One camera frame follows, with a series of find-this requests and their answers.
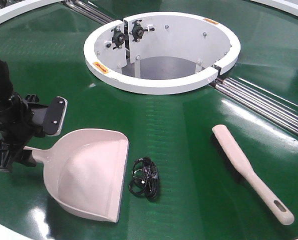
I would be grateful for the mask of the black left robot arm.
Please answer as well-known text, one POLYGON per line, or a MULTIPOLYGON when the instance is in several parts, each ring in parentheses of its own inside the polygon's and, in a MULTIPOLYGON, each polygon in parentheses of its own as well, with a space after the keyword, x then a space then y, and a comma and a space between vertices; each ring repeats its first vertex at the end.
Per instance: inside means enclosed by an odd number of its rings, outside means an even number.
POLYGON ((8 65, 0 60, 0 171, 11 172, 16 162, 35 167, 26 144, 32 137, 59 135, 66 109, 67 100, 61 96, 42 105, 35 94, 22 97, 15 92, 8 65))

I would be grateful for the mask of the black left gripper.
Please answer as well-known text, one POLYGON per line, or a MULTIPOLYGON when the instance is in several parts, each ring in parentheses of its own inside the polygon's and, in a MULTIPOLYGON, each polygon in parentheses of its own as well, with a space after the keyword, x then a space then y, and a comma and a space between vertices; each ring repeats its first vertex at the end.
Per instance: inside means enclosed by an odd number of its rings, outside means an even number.
POLYGON ((32 150, 24 149, 32 137, 60 135, 67 109, 67 100, 55 97, 51 104, 39 104, 35 94, 22 98, 13 92, 0 99, 0 172, 12 172, 12 164, 36 167, 32 150))

